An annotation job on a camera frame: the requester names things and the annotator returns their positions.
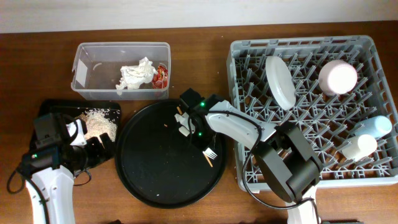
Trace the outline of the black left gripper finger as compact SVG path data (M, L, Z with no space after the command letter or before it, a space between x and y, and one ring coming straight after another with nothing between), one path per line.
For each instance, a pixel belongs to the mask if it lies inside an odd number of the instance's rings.
M97 137L92 137L86 140L86 147L92 149L101 149L103 145Z
M111 140L109 137L108 133L103 133L100 136L102 145L104 147L104 150L106 152L115 152L116 151L116 145L115 143Z

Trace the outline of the white plastic fork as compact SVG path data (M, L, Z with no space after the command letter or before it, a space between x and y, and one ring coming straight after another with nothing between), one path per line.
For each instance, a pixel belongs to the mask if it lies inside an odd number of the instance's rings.
M209 147L208 147L207 149L205 149L205 150L203 151L203 153L204 153L205 156L207 156L207 157L210 158L210 159L216 159L217 156L218 156L218 155L217 155L212 149L210 149Z

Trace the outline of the peanut shells and rice scraps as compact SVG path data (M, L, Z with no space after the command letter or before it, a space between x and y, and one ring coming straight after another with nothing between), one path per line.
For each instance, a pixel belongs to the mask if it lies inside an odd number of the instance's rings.
M110 110L106 109L92 109L77 116L77 118L81 119L86 124L86 140L96 137L101 141L100 135L107 133L112 142L116 141L118 126L115 119L106 117L109 113Z

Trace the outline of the wooden chopstick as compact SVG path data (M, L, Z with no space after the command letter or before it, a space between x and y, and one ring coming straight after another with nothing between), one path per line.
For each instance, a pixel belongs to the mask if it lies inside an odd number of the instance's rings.
M178 111L178 113L175 115L175 119L176 119L176 121L177 121L178 123L180 123L180 124L182 125L182 127L180 127L178 130L179 130L185 137L188 137L188 134L192 132L192 131L189 131L188 128L187 128L187 124L188 124L188 121L187 121L187 119L188 119L188 114L182 113L182 110L180 109L179 106L177 106L177 111ZM208 161L210 167L213 167L213 164L212 164L212 162L211 162L212 157L211 157L211 155L208 154L208 152L213 153L213 151L212 151L210 148L206 149L206 150L203 151L202 153L203 153L205 159Z

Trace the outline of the red snack wrapper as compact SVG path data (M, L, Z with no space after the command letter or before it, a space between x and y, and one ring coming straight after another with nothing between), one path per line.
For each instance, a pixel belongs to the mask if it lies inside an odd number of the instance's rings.
M169 72L165 65L160 64L157 68L157 74L154 74L152 79L153 89L163 89L168 84Z

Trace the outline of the white tissue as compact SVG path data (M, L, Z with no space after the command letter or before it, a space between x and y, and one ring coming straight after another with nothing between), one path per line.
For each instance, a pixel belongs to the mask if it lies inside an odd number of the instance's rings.
M122 75L120 84L116 85L117 94L122 95L124 89L136 90L143 83L150 83L154 75L158 74L157 69L152 64L152 61L144 57L138 65L122 66L120 69Z

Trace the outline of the grey plate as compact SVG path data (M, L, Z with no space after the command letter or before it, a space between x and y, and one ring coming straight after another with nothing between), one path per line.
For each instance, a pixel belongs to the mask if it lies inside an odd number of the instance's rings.
M276 56L266 59L266 77L272 95L283 110L290 110L296 103L295 86L285 62Z

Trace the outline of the pink bowl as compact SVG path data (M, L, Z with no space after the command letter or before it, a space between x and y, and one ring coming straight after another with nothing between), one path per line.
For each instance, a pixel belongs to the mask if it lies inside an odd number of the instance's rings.
M349 63L333 60L322 67L318 80L324 94L328 96L342 95L355 87L358 73Z

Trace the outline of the white cup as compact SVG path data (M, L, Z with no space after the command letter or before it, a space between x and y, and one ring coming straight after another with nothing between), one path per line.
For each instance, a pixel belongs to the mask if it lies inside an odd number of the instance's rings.
M358 161L377 149L376 139L369 134L349 138L347 142L348 144L341 150L347 160Z

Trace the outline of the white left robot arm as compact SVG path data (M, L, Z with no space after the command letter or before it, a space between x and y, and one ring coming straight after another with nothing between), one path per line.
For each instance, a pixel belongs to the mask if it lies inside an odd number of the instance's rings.
M14 170L30 196L34 223L74 223L75 178L110 160L116 145L107 133L85 138L86 124L67 114L34 120L34 147Z

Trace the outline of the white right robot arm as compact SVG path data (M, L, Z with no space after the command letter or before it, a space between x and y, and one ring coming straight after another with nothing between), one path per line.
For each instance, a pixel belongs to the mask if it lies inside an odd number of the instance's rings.
M291 121L272 124L238 110L218 95L202 97L189 88L180 95L175 115L179 131L191 144L209 152L216 134L224 134L249 149L244 164L255 159L266 184L286 205L289 223L320 223L315 195L323 164Z

